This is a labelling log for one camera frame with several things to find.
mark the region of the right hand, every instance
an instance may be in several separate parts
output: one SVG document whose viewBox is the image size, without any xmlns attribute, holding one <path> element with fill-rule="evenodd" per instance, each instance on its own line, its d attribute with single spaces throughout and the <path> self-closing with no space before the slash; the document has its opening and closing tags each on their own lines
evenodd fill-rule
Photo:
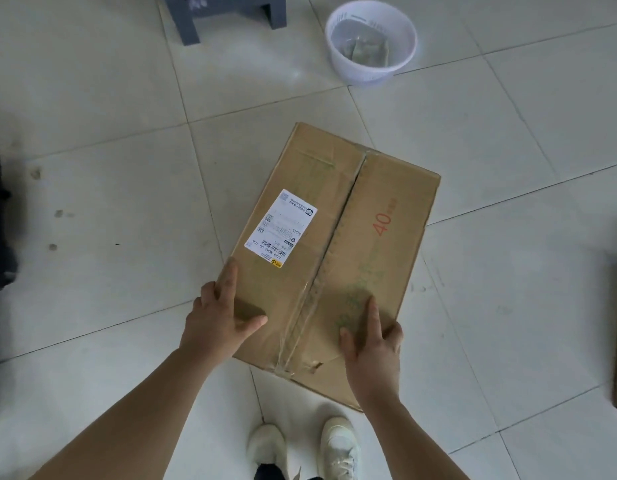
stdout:
<svg viewBox="0 0 617 480">
<path fill-rule="evenodd" d="M 382 336 L 375 297 L 368 300 L 368 333 L 361 350 L 357 350 L 348 329 L 340 330 L 346 376 L 362 409 L 376 401 L 399 401 L 399 352 L 403 339 L 404 333 L 398 322 L 386 338 Z"/>
</svg>

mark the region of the white sneaker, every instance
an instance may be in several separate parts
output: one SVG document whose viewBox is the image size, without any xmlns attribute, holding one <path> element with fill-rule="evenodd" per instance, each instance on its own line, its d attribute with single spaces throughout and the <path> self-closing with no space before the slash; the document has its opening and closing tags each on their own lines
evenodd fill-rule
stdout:
<svg viewBox="0 0 617 480">
<path fill-rule="evenodd" d="M 359 480 L 361 449 L 346 418 L 330 418 L 322 430 L 317 471 L 324 480 Z"/>
<path fill-rule="evenodd" d="M 286 440 L 274 424 L 263 424 L 253 432 L 248 440 L 246 455 L 255 464 L 255 469 L 263 463 L 272 463 L 288 480 Z"/>
</svg>

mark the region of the left hand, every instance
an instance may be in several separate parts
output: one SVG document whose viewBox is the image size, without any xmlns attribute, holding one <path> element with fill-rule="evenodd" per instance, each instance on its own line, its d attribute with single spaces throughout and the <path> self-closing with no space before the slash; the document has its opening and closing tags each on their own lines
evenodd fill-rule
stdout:
<svg viewBox="0 0 617 480">
<path fill-rule="evenodd" d="M 266 323 L 260 315 L 248 321 L 234 317 L 233 306 L 237 288 L 237 261 L 229 258 L 216 282 L 201 287 L 186 325 L 180 349 L 199 353 L 209 366 L 215 367 L 231 357 L 248 337 Z"/>
</svg>

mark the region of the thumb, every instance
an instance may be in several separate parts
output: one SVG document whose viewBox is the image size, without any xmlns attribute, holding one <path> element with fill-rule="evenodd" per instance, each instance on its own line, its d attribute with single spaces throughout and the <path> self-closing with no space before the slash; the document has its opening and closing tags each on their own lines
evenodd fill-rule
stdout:
<svg viewBox="0 0 617 480">
<path fill-rule="evenodd" d="M 344 360 L 350 362 L 357 357 L 357 350 L 355 349 L 355 340 L 352 333 L 347 328 L 342 327 L 340 329 L 340 347 L 344 354 Z"/>
<path fill-rule="evenodd" d="M 266 322 L 268 322 L 268 317 L 266 315 L 259 315 L 240 323 L 240 325 L 237 326 L 237 330 L 242 336 L 242 340 L 246 340 L 261 327 L 263 327 Z"/>
</svg>

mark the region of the barcode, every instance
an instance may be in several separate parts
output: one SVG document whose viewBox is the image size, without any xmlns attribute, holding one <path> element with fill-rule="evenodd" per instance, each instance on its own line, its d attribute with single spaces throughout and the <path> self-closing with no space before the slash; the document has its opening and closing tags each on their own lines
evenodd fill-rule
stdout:
<svg viewBox="0 0 617 480">
<path fill-rule="evenodd" d="M 286 256 L 286 252 L 279 249 L 277 246 L 273 246 L 272 242 L 262 241 L 262 244 L 265 245 L 268 249 L 272 250 L 274 253 L 278 253 L 280 256 Z"/>
</svg>

